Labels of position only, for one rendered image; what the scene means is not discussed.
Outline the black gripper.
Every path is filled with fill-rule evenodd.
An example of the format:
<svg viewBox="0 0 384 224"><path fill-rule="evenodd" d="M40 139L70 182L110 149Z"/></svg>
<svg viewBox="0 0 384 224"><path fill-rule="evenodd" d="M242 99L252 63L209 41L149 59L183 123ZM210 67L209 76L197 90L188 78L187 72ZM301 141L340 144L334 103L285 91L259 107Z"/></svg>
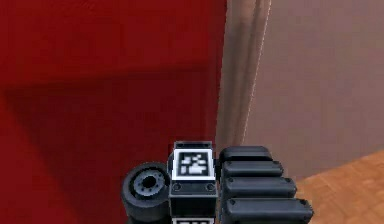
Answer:
<svg viewBox="0 0 384 224"><path fill-rule="evenodd" d="M130 170L121 187L125 224L170 224L169 186L164 163L147 162Z"/></svg>

